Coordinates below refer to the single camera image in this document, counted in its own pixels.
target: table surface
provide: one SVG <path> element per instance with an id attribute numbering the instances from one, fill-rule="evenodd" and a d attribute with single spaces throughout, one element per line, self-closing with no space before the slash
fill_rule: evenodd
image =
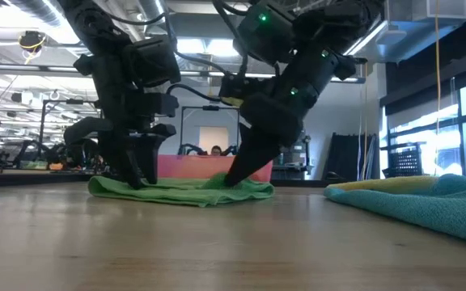
<path id="1" fill-rule="evenodd" d="M 217 208 L 0 188 L 0 290 L 465 290 L 466 242 L 277 188 Z"/>

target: teal towel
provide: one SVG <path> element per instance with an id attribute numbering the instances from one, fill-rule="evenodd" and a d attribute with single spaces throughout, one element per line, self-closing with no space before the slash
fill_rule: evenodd
<path id="1" fill-rule="evenodd" d="M 466 239 L 466 177 L 444 175 L 428 192 L 390 194 L 326 188 L 332 201 Z"/>
<path id="2" fill-rule="evenodd" d="M 161 179 L 158 184 L 146 184 L 139 190 L 132 189 L 127 183 L 94 176 L 87 187 L 89 193 L 96 197 L 200 207 L 273 196 L 274 187 L 270 183 L 246 179 L 233 188 L 225 188 L 224 176 L 217 174 L 209 180 Z"/>

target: person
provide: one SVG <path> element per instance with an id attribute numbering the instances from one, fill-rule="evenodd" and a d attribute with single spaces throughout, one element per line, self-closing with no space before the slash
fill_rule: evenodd
<path id="1" fill-rule="evenodd" d="M 211 155 L 215 157 L 219 157 L 222 154 L 222 149 L 218 145 L 214 145 L 214 147 L 211 148 Z"/>

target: green towel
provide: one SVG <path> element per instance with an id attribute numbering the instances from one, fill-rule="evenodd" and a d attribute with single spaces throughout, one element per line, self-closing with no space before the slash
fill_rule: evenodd
<path id="1" fill-rule="evenodd" d="M 332 201 L 466 239 L 466 177 L 444 175 L 422 194 L 327 188 Z"/>
<path id="2" fill-rule="evenodd" d="M 146 184 L 146 187 L 140 190 L 132 189 L 127 183 L 94 176 L 89 181 L 88 188 L 89 193 L 97 197 L 200 207 L 273 196 L 273 185 L 249 179 L 233 188 L 225 188 L 225 175 L 217 174 L 209 180 L 161 179 L 158 184 Z"/>

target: pink container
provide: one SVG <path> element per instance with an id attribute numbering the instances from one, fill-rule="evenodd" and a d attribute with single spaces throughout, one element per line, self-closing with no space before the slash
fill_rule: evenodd
<path id="1" fill-rule="evenodd" d="M 158 156 L 158 177 L 209 179 L 217 173 L 228 172 L 234 158 L 161 154 Z M 271 161 L 249 178 L 259 182 L 269 182 L 272 168 L 273 162 Z"/>

